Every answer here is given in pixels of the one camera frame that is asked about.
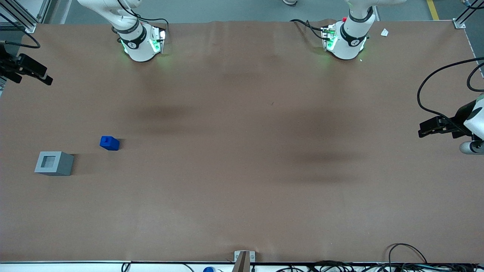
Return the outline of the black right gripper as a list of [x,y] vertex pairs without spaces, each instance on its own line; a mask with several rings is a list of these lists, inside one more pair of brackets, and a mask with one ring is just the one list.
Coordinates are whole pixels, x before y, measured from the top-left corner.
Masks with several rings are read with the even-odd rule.
[[31,76],[46,85],[52,85],[53,78],[47,74],[47,67],[26,54],[14,56],[0,45],[0,75],[19,84],[22,75]]

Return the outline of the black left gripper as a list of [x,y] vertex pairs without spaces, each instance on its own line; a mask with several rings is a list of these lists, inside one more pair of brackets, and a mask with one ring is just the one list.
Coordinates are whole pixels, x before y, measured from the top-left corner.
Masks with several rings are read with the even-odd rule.
[[424,138],[433,134],[451,133],[452,138],[461,138],[463,136],[478,138],[477,134],[472,131],[472,129],[475,130],[476,128],[477,117],[478,107],[476,106],[476,100],[473,100],[460,107],[455,116],[451,118],[456,131],[451,129],[453,125],[447,119],[442,116],[434,116],[419,124],[418,136],[419,138]]

